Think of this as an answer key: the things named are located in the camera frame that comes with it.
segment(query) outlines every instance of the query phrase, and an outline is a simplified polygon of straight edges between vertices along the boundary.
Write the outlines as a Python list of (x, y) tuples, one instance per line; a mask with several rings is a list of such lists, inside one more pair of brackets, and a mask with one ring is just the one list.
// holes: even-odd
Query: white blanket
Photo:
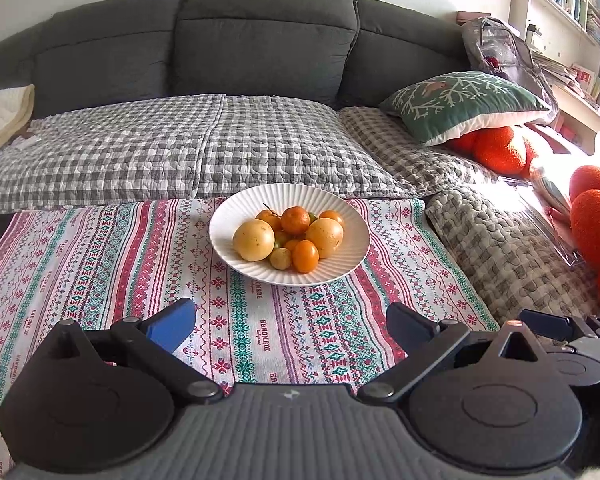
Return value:
[(0, 90), (0, 148), (27, 124), (33, 100), (33, 85)]

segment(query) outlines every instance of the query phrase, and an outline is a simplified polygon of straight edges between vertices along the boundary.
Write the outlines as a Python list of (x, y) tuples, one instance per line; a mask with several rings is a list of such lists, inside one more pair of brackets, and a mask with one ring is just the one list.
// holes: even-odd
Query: patterned tablecloth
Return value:
[[(421, 200), (351, 200), (371, 231), (362, 265), (305, 288), (230, 270), (208, 240), (222, 199), (23, 212), (0, 242), (0, 402), (58, 320), (106, 328), (180, 297), (197, 323), (176, 352), (229, 390), (235, 381), (347, 382), (357, 387), (404, 358), (384, 313), (399, 300), (431, 319), (497, 325), (426, 225)], [(0, 436), (0, 473), (11, 466)]]

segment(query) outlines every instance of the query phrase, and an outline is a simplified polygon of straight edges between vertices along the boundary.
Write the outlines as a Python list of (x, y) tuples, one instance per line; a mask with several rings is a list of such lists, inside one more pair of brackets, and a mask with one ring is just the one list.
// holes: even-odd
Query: pillow with white tree pattern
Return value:
[(398, 90), (379, 108), (400, 116), (424, 146), (457, 139), (481, 128), (529, 123), (550, 107), (511, 81), (484, 72), (451, 72)]

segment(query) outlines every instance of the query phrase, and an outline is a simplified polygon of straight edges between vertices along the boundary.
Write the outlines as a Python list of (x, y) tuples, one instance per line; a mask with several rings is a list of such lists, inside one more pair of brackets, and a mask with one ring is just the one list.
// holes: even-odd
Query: ribbed white plate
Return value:
[[(265, 203), (279, 214), (295, 205), (317, 215), (327, 209), (337, 211), (345, 223), (342, 244), (331, 258), (320, 260), (316, 269), (307, 274), (291, 269), (276, 270), (268, 260), (245, 262), (234, 251), (235, 230), (266, 209)], [(228, 266), (271, 285), (309, 286), (337, 280), (359, 266), (369, 250), (369, 228), (355, 209), (334, 194), (302, 184), (265, 184), (236, 193), (212, 216), (209, 237), (216, 253)]]

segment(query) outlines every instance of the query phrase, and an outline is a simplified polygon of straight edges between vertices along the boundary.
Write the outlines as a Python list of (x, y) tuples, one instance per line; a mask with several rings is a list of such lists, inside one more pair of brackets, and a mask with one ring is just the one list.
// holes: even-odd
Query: gray checkered quilt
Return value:
[(31, 121), (0, 153), (0, 212), (186, 198), (224, 95), (159, 98)]
[(493, 179), (421, 148), (375, 108), (293, 98), (179, 96), (32, 121), (0, 153), (0, 212), (229, 195), (269, 182), (344, 197), (416, 198)]
[(394, 177), (408, 198), (497, 179), (477, 162), (445, 148), (423, 147), (408, 136), (399, 118), (377, 108), (343, 108), (339, 116), (350, 135)]
[(560, 316), (600, 314), (593, 272), (569, 268), (551, 242), (517, 212), (508, 186), (496, 194), (485, 187), (441, 192), (426, 213), (498, 323), (522, 308)]

